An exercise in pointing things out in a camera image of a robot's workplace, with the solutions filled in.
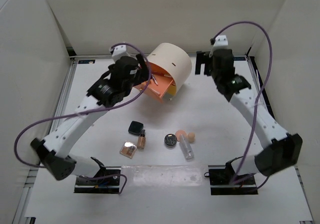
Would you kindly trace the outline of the pink makeup sponge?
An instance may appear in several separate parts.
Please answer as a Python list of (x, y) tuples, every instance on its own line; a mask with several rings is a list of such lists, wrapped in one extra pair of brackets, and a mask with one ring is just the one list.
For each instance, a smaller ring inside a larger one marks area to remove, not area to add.
[(175, 133), (176, 139), (178, 142), (180, 142), (181, 136), (184, 138), (187, 137), (187, 133), (184, 130), (177, 130)]

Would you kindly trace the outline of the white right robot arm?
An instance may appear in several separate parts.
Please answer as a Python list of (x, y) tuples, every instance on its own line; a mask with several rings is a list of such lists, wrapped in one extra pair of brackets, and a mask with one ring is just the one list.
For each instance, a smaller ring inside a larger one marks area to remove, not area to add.
[(255, 103), (256, 96), (250, 83), (236, 74), (232, 50), (198, 51), (196, 75), (200, 74), (202, 65), (204, 74), (213, 78), (218, 92), (242, 114), (262, 146), (259, 154), (244, 154), (228, 161), (224, 172), (226, 181), (236, 184), (243, 176), (257, 173), (269, 177), (296, 165), (303, 143), (301, 136), (290, 134), (263, 106)]

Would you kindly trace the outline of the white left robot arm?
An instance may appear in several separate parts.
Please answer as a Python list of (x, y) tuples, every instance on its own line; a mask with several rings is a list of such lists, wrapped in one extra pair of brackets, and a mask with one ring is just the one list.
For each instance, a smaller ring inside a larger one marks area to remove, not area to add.
[(75, 156), (71, 149), (96, 120), (148, 78), (149, 70), (141, 54), (135, 58), (121, 57), (88, 89), (75, 116), (66, 118), (42, 140), (35, 138), (31, 142), (40, 161), (57, 181), (70, 175), (87, 177), (94, 184), (104, 181), (106, 168), (101, 161)]

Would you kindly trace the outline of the clear plastic bottle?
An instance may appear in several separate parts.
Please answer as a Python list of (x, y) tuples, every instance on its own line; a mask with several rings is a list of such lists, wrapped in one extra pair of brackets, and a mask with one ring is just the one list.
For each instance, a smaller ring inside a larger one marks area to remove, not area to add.
[(192, 147), (185, 135), (179, 136), (179, 146), (182, 150), (184, 158), (189, 162), (194, 159), (194, 152)]

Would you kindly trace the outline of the round black compact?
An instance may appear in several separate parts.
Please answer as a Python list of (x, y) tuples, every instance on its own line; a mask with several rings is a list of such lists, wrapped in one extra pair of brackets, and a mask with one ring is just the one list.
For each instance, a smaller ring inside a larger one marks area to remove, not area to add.
[(178, 140), (175, 134), (167, 134), (164, 137), (164, 145), (168, 148), (174, 148)]

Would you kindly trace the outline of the brown eyeshadow palette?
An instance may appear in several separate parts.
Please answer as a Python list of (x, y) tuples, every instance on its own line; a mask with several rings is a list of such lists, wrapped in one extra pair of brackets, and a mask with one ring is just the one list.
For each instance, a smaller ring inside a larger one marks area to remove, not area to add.
[(137, 150), (136, 144), (129, 141), (125, 141), (119, 153), (127, 158), (132, 159), (136, 150)]

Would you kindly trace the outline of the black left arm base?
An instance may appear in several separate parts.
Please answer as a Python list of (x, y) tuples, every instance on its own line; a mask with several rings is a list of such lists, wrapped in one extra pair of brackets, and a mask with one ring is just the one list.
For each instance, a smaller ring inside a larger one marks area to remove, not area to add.
[(78, 176), (74, 185), (75, 194), (117, 194), (123, 192), (128, 178), (120, 168), (106, 167), (101, 161), (91, 157), (99, 166), (93, 178)]

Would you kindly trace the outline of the cream round drawer organizer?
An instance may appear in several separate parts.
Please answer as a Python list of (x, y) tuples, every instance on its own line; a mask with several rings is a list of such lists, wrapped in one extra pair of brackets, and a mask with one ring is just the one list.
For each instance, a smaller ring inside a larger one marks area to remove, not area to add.
[(176, 93), (191, 74), (192, 61), (180, 47), (171, 43), (161, 43), (149, 55), (148, 60), (164, 68), (174, 79)]

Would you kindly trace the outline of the black square compact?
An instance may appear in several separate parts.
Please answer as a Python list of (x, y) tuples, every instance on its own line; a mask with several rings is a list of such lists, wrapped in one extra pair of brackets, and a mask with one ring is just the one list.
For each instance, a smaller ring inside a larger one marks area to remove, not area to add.
[(138, 121), (132, 121), (128, 128), (128, 132), (132, 135), (139, 136), (143, 128), (144, 128), (143, 123)]

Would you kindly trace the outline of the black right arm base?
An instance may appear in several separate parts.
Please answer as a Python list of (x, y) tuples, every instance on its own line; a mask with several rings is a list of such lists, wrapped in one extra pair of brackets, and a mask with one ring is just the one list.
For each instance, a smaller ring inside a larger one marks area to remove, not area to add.
[(257, 195), (258, 187), (253, 175), (245, 174), (236, 176), (233, 183), (231, 180), (234, 176), (231, 163), (241, 157), (228, 161), (224, 166), (208, 166), (208, 171), (204, 177), (209, 179), (210, 194), (212, 196), (241, 196)]

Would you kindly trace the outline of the beige foundation bottle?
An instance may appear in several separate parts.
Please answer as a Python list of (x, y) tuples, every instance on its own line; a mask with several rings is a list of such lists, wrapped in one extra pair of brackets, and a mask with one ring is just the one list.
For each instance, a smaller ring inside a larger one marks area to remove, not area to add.
[(137, 148), (139, 150), (143, 150), (146, 145), (146, 131), (145, 129), (142, 129), (139, 137), (138, 137), (138, 142), (137, 142)]

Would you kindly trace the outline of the yellow drawer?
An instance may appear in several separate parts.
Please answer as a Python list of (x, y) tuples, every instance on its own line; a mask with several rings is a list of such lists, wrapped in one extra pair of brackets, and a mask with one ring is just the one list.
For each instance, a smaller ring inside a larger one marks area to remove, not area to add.
[(167, 89), (167, 94), (171, 96), (175, 96), (176, 93), (177, 93), (177, 87), (174, 83), (172, 83)]

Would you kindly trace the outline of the tan makeup sponge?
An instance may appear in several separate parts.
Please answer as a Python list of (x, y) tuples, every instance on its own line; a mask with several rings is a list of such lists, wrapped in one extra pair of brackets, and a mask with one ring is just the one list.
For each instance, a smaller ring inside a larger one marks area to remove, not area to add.
[(189, 132), (187, 134), (187, 139), (190, 143), (194, 143), (195, 142), (195, 139), (196, 139), (196, 135), (194, 132)]

